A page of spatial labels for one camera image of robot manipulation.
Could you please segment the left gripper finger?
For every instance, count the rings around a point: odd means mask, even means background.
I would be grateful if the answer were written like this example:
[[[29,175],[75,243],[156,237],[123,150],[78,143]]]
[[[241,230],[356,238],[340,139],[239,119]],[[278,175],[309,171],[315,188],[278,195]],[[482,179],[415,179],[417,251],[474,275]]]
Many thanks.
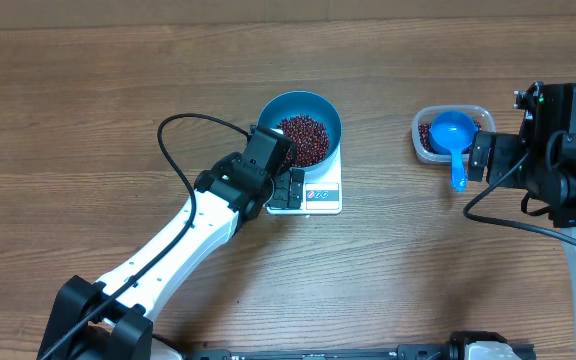
[[[303,201],[303,186],[305,171],[298,168],[290,169],[290,182],[288,191],[288,208],[300,209]]]
[[[289,204],[291,172],[286,171],[273,179],[273,193],[267,202],[270,208],[285,209]]]

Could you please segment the blue plastic measuring scoop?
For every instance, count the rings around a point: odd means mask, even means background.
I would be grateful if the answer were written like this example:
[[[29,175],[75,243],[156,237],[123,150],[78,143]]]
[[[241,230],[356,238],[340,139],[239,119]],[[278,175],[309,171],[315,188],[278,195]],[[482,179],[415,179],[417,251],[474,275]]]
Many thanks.
[[[463,152],[470,149],[477,132],[473,119],[459,111],[440,113],[431,123],[431,147],[438,154],[450,156],[451,186],[457,192],[463,192],[467,187]]]

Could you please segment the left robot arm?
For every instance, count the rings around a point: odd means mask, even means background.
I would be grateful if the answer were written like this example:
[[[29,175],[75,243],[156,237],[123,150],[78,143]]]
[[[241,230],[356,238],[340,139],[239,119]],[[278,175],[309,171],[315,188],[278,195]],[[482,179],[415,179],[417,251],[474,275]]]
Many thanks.
[[[185,205],[136,254],[94,283],[74,276],[62,286],[39,358],[181,358],[154,338],[156,319],[197,266],[258,216],[296,151],[289,138],[259,127],[248,135],[244,151],[202,171],[187,185]]]

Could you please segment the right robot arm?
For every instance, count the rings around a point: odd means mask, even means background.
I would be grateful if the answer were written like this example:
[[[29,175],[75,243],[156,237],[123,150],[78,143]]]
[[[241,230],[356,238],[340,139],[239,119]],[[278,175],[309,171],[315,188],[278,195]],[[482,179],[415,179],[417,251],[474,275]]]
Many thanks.
[[[524,191],[520,209],[545,215],[551,228],[475,215],[472,199],[464,215],[474,221],[505,226],[562,242],[573,296],[576,347],[576,83],[533,83],[515,94],[515,108],[524,113],[517,134],[480,131],[469,152],[467,176],[486,181],[491,190]]]

